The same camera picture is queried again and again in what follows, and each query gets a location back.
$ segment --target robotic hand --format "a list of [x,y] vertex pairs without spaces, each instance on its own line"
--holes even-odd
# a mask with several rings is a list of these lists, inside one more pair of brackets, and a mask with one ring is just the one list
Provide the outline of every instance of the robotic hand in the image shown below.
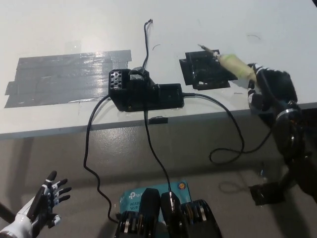
[[[253,193],[253,196],[265,194],[269,190],[267,196],[265,198],[262,196],[260,199],[264,199],[262,204],[272,203],[277,194],[287,189],[294,180],[301,190],[312,196],[317,203],[317,163],[307,148],[306,123],[297,105],[297,96],[291,77],[285,71],[273,70],[256,63],[249,64],[249,67],[255,74],[252,77],[253,80],[249,81],[249,106],[251,109],[261,111],[270,108],[273,110],[275,123],[272,126],[272,135],[289,169],[281,182],[276,183],[276,187],[272,184],[254,186],[257,191]],[[260,94],[256,92],[255,85],[259,87]]]
[[35,197],[16,214],[14,222],[0,232],[0,238],[35,238],[45,225],[52,228],[60,222],[61,217],[53,213],[53,207],[70,198],[70,195],[60,196],[71,187],[58,190],[67,179],[53,184],[56,175],[56,171],[51,172]]

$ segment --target black cable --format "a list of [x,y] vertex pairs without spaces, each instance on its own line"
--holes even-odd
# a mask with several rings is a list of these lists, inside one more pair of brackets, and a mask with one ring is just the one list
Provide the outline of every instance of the black cable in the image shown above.
[[85,157],[84,157],[84,168],[89,171],[90,173],[92,173],[96,178],[97,178],[97,191],[98,193],[101,194],[102,197],[104,197],[108,203],[109,203],[109,209],[108,209],[108,218],[110,221],[114,222],[114,223],[118,223],[118,221],[116,221],[115,219],[110,217],[110,212],[111,212],[111,201],[110,199],[100,190],[100,177],[99,175],[93,171],[92,169],[90,169],[86,164],[87,164],[87,157],[88,157],[88,149],[89,149],[89,134],[90,134],[90,128],[92,126],[92,122],[95,116],[95,113],[98,109],[98,107],[101,105],[101,103],[103,103],[107,98],[109,97],[109,95],[104,96],[95,106],[95,108],[93,109],[93,112],[90,115],[89,121],[88,121],[88,125],[87,125],[87,132],[86,132],[86,149],[85,149]]
[[[183,93],[183,97],[202,97],[204,99],[208,99],[208,100],[212,101],[213,103],[215,103],[218,106],[222,107],[227,112],[228,116],[232,119],[235,127],[237,128],[239,137],[241,139],[241,144],[242,144],[241,145],[241,149],[240,150],[233,150],[233,149],[229,149],[229,148],[216,148],[216,149],[212,150],[210,152],[210,154],[209,154],[209,160],[213,164],[216,164],[216,165],[229,164],[229,163],[232,163],[232,162],[236,161],[242,154],[250,154],[250,153],[256,152],[257,150],[259,150],[266,143],[266,141],[268,140],[268,138],[270,137],[270,135],[272,133],[272,130],[270,130],[268,132],[268,134],[265,136],[265,138],[263,139],[263,141],[256,148],[254,148],[252,150],[249,150],[249,151],[244,151],[245,141],[244,141],[243,135],[241,133],[240,127],[239,127],[237,121],[235,120],[234,116],[232,115],[231,111],[229,111],[229,109],[225,105],[223,105],[221,102],[217,101],[216,99],[214,99],[212,97],[209,97],[207,95],[203,95],[203,94]],[[231,160],[228,160],[228,161],[225,161],[225,162],[216,162],[216,161],[212,160],[212,158],[211,158],[213,153],[215,153],[216,151],[230,151],[230,152],[237,153],[238,155],[236,157],[232,158]]]
[[[145,49],[146,49],[146,52],[147,52],[147,55],[144,59],[144,62],[143,62],[143,65],[142,67],[145,69],[146,65],[147,65],[147,62],[148,62],[148,58],[149,58],[149,44],[148,44],[148,33],[147,33],[147,25],[152,23],[153,20],[150,19],[148,20],[145,24],[144,24],[144,37],[145,37]],[[147,136],[148,136],[148,142],[149,142],[149,146],[150,146],[150,149],[154,155],[154,158],[156,159],[156,161],[158,162],[158,164],[161,166],[165,176],[166,176],[166,180],[167,180],[167,184],[168,184],[168,191],[169,192],[172,192],[172,189],[170,187],[170,181],[169,181],[169,176],[167,174],[167,171],[164,167],[164,165],[162,164],[162,162],[159,160],[159,158],[157,157],[154,149],[153,149],[153,146],[152,146],[152,143],[151,143],[151,138],[150,138],[150,132],[149,132],[149,128],[148,128],[148,109],[147,109],[147,91],[146,91],[146,88],[145,88],[145,97],[144,97],[144,101],[143,101],[143,106],[144,106],[144,124],[145,124],[145,129],[147,131]]]
[[147,62],[148,62],[148,58],[149,58],[149,46],[148,46],[147,25],[148,25],[149,23],[152,23],[152,22],[153,22],[153,20],[150,19],[150,20],[148,20],[146,23],[144,23],[145,49],[146,49],[146,51],[147,51],[147,55],[146,55],[146,57],[145,57],[145,59],[144,59],[143,65],[142,65],[142,68],[144,68],[144,69],[145,69],[146,66],[147,66]]
[[157,160],[157,162],[159,163],[159,165],[161,166],[165,176],[166,176],[166,180],[167,180],[167,184],[168,184],[168,191],[169,192],[172,192],[172,189],[170,187],[170,181],[169,181],[169,176],[167,174],[167,171],[164,167],[164,165],[162,164],[162,162],[159,160],[159,158],[157,157],[153,147],[152,147],[152,143],[151,143],[151,138],[150,138],[150,133],[149,133],[149,128],[148,128],[148,118],[147,118],[147,111],[144,111],[144,124],[145,124],[145,129],[147,131],[147,135],[148,135],[148,142],[149,142],[149,146],[150,146],[150,149],[155,157],[155,159]]

